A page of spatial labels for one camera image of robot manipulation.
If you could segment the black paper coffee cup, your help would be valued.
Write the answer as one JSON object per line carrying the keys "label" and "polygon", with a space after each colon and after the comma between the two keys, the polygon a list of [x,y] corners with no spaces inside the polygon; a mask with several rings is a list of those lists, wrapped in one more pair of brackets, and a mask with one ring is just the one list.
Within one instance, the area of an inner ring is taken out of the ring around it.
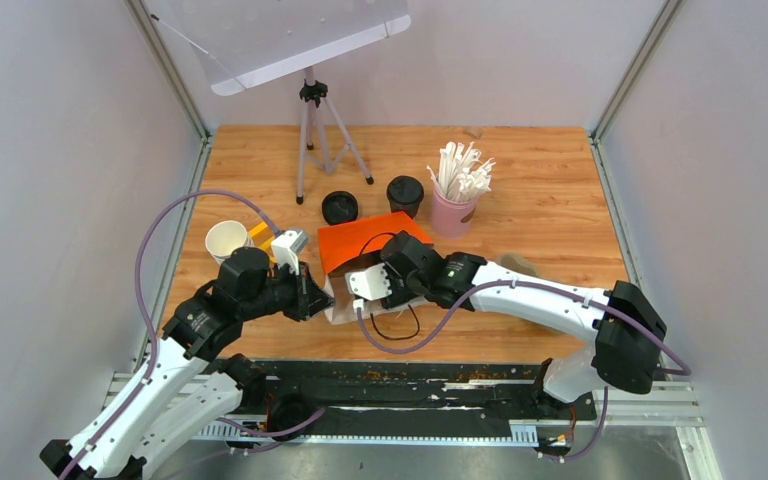
{"label": "black paper coffee cup", "polygon": [[392,213],[403,212],[412,219],[414,219],[417,216],[420,210],[421,204],[422,204],[422,200],[417,200],[412,202],[401,202],[396,200],[389,201],[389,206]]}

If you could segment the orange paper bag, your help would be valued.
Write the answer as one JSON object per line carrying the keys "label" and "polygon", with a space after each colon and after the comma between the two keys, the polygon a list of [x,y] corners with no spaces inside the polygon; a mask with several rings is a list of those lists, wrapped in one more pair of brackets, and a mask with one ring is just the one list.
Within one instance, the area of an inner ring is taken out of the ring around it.
{"label": "orange paper bag", "polygon": [[351,310],[353,295],[345,276],[379,263],[376,255],[396,234],[405,231],[420,242],[432,245],[431,236],[407,214],[389,213],[318,230],[319,257],[325,275],[325,290],[335,303],[325,310],[332,326],[356,321]]}

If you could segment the black cup lid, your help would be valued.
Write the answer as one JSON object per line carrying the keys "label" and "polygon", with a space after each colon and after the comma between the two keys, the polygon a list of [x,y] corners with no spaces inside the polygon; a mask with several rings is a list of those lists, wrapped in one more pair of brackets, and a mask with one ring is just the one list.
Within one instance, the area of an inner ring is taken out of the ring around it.
{"label": "black cup lid", "polygon": [[424,199],[422,183],[412,176],[400,175],[393,178],[387,185],[386,196],[389,202],[400,205],[421,203]]}

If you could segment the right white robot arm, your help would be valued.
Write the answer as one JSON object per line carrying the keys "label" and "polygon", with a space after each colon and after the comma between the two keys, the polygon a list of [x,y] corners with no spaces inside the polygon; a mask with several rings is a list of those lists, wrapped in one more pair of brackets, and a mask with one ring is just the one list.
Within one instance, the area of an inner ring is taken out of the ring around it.
{"label": "right white robot arm", "polygon": [[632,283],[618,281],[608,290],[560,284],[466,252],[443,257],[405,231],[379,256],[399,287],[446,309],[447,318],[459,308],[505,314],[583,341],[578,351],[542,363],[530,393],[544,417],[600,387],[637,395],[652,389],[667,327]]}

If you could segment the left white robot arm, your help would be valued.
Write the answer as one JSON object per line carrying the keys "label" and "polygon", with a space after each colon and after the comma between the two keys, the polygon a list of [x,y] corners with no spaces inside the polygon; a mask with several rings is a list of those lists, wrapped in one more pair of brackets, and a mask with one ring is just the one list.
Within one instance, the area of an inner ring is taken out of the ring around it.
{"label": "left white robot arm", "polygon": [[155,341],[149,359],[113,402],[68,440],[51,440],[39,458],[60,479],[148,479],[183,444],[218,417],[258,411],[265,374],[237,354],[205,385],[176,406],[171,400],[222,350],[247,321],[280,313],[306,321],[334,304],[292,255],[271,259],[254,247],[236,249],[216,279],[182,302]]}

